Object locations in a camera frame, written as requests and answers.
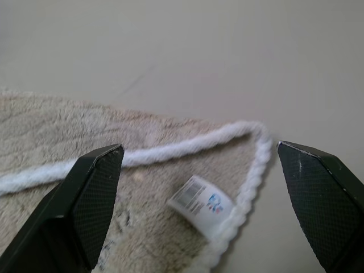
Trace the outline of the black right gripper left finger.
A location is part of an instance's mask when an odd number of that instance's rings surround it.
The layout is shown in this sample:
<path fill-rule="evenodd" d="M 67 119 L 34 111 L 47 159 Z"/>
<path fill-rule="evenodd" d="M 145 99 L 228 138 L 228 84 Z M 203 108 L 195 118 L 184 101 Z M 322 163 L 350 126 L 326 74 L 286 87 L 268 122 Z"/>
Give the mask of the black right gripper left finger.
<path fill-rule="evenodd" d="M 93 150 L 31 213 L 1 255 L 1 272 L 91 272 L 113 215 L 124 149 Z"/>

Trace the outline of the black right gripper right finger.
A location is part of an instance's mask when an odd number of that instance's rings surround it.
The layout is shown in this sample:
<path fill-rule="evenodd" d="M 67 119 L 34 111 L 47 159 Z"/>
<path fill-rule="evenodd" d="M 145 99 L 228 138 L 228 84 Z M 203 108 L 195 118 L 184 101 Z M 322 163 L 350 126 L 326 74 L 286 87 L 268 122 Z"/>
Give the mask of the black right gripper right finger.
<path fill-rule="evenodd" d="M 278 155 L 300 227 L 326 272 L 363 272 L 363 183 L 338 157 L 280 141 Z"/>

